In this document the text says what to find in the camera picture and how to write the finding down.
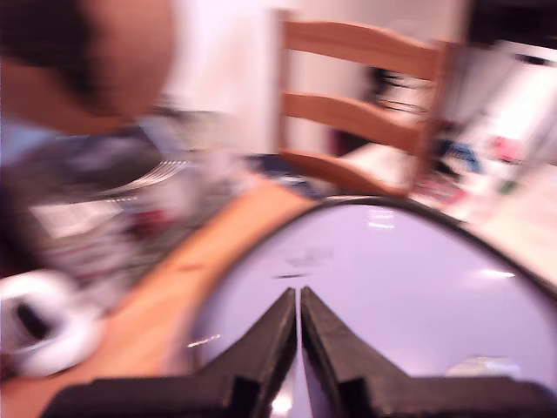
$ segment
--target white object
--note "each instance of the white object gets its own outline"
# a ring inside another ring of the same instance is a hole
[[[24,298],[43,319],[56,325],[43,340],[19,339],[29,334],[21,321],[9,312],[7,300]],[[77,288],[61,273],[37,270],[18,274],[0,282],[2,301],[2,350],[13,358],[18,374],[44,377],[85,360],[97,348],[103,326],[98,310],[77,300]]]
[[[87,233],[122,212],[109,200],[33,206],[30,210],[53,239]]]
[[[508,376],[520,379],[520,367],[509,359],[498,357],[472,357],[452,367],[447,376],[477,377],[477,376]]]

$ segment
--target white wall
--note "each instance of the white wall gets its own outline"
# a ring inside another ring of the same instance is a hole
[[[428,40],[455,31],[455,9],[467,0],[175,0],[178,55],[166,87],[186,109],[235,116],[243,152],[273,152],[276,52],[272,10],[290,7],[307,20],[339,20],[401,30]],[[358,97],[358,64],[294,52],[292,88]],[[298,148],[323,151],[328,130],[293,119],[289,138]]]

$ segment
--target wooden chair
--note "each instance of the wooden chair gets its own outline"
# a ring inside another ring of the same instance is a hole
[[[299,172],[350,192],[406,197],[426,169],[434,116],[441,99],[446,45],[439,48],[415,42],[389,30],[340,22],[297,22],[291,13],[278,12],[282,32],[279,57],[280,102],[277,143],[279,154]],[[350,98],[319,96],[287,90],[290,51],[341,58],[433,82],[425,123],[405,124],[388,111]],[[371,141],[396,147],[416,157],[408,186],[392,186],[375,179],[341,158],[288,148],[287,117],[330,125]]]

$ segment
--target black rim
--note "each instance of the black rim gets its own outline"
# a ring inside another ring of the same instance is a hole
[[[344,206],[344,205],[365,205],[365,206],[385,206],[385,207],[393,207],[400,209],[405,212],[412,213],[414,215],[418,215],[423,219],[427,219],[434,224],[441,226],[447,231],[451,233],[455,233],[456,235],[460,236],[462,239],[471,242],[484,250],[488,253],[492,254],[495,258],[500,260],[501,262],[507,264],[510,268],[512,268],[516,273],[520,276],[528,280],[531,284],[534,285],[541,293],[548,297],[553,303],[557,302],[557,286],[554,285],[551,281],[539,276],[538,274],[532,272],[525,266],[521,265],[517,261],[511,259],[508,255],[504,254],[501,250],[491,246],[490,244],[486,243],[483,239],[478,238],[474,234],[462,229],[460,227],[460,222],[457,219],[451,218],[444,213],[434,211],[433,209],[429,208],[428,206],[422,205],[418,202],[408,199],[398,199],[398,198],[389,198],[384,196],[334,196],[321,201],[318,205],[303,211],[302,213],[297,214],[293,218],[288,219],[284,224],[279,226],[278,228],[274,229],[263,239],[257,242],[254,246],[250,247],[244,254],[242,254],[239,258],[237,258],[223,273],[221,276],[221,281],[217,284],[217,287],[220,286],[222,283],[222,279],[231,274],[231,272],[240,264],[242,263],[247,257],[249,257],[253,252],[255,252],[260,246],[262,246],[267,240],[274,237],[277,233],[280,233],[288,226],[293,224],[294,222],[298,221],[299,219],[304,218],[305,216],[321,211],[323,209],[327,209],[330,207],[335,206]]]

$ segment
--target chair backrest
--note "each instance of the chair backrest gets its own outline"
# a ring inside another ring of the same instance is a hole
[[[431,136],[430,121],[440,101],[445,45],[440,43],[439,48],[434,48],[390,30],[362,24],[299,22],[292,20],[291,15],[285,10],[278,12],[282,32],[278,148],[284,150],[288,146],[286,117],[309,119],[418,157],[420,163],[413,170],[417,177],[423,168],[427,140]],[[427,121],[423,124],[404,123],[393,119],[388,111],[373,104],[350,98],[289,91],[289,50],[345,59],[432,81],[431,101],[426,107]]]

